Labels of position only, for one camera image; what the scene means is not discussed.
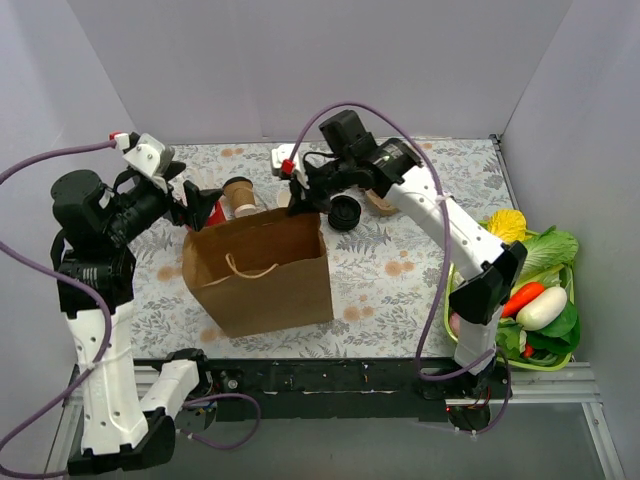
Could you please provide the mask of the brown paper coffee cup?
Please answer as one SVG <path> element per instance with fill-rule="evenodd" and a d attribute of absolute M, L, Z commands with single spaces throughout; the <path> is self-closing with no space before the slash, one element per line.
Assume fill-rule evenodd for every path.
<path fill-rule="evenodd" d="M 291 200 L 291 193 L 288 190 L 282 190 L 277 195 L 277 205 L 279 208 L 286 208 Z"/>

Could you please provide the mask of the stack of black lids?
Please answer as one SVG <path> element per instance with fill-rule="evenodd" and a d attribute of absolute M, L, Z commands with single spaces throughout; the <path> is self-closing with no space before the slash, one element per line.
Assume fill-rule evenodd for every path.
<path fill-rule="evenodd" d="M 347 195 L 338 195 L 331 200 L 327 219 L 334 230 L 348 232 L 359 224 L 361 212 L 357 200 Z"/>

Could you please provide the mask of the brown cardboard cup carrier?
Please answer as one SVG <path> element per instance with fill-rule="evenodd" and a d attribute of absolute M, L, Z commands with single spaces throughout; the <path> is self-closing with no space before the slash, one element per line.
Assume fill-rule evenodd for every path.
<path fill-rule="evenodd" d="M 366 190 L 365 197 L 371 208 L 380 216 L 388 217 L 399 212 L 396 207 L 379 197 L 373 190 Z"/>

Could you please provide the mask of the brown paper bag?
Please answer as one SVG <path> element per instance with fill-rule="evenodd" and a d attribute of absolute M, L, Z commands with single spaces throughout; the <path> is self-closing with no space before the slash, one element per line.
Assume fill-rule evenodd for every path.
<path fill-rule="evenodd" d="M 182 275 L 229 338 L 334 319 L 317 213 L 278 208 L 190 232 Z"/>

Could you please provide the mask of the black coffee cup lid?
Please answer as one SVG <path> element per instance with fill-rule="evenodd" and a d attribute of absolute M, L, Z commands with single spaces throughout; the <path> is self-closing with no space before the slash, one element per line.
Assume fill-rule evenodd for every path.
<path fill-rule="evenodd" d="M 246 177 L 243 177 L 243 176 L 236 176 L 236 177 L 232 177 L 232 178 L 228 179 L 224 183 L 223 188 L 226 189 L 227 187 L 230 187 L 231 185 L 236 184 L 236 183 L 248 184 L 251 187 L 253 186 L 253 182 L 250 179 L 248 179 Z"/>

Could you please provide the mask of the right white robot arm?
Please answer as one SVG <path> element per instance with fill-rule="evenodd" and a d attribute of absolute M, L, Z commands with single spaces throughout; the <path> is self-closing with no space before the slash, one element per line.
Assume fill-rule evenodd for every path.
<path fill-rule="evenodd" d="M 299 158 L 296 146 L 272 152 L 273 175 L 289 183 L 289 214 L 326 213 L 333 195 L 359 187 L 375 192 L 436 241 L 443 268 L 456 268 L 463 277 L 448 297 L 461 318 L 453 387 L 464 397 L 479 395 L 489 384 L 498 321 L 526 248 L 489 233 L 446 195 L 434 166 L 408 135 L 379 144 L 350 109 L 324 121 L 320 130 L 331 150 L 320 167 Z"/>

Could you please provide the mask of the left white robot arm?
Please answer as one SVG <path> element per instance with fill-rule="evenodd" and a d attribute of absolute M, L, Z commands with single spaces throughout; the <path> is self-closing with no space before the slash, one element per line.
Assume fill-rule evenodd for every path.
<path fill-rule="evenodd" d="M 172 161 L 150 179 L 128 167 L 113 185 L 91 170 L 76 170 L 51 188 L 53 215 L 61 227 L 51 260 L 60 276 L 60 310 L 83 378 L 83 434 L 67 463 L 71 476 L 168 462 L 182 405 L 212 390 L 206 357 L 191 348 L 171 354 L 150 390 L 140 396 L 131 351 L 136 259 L 130 243 L 161 218 L 202 229 L 221 196 L 218 190 L 200 190 L 185 181 L 185 198 L 175 198 L 170 182 L 185 168 Z"/>

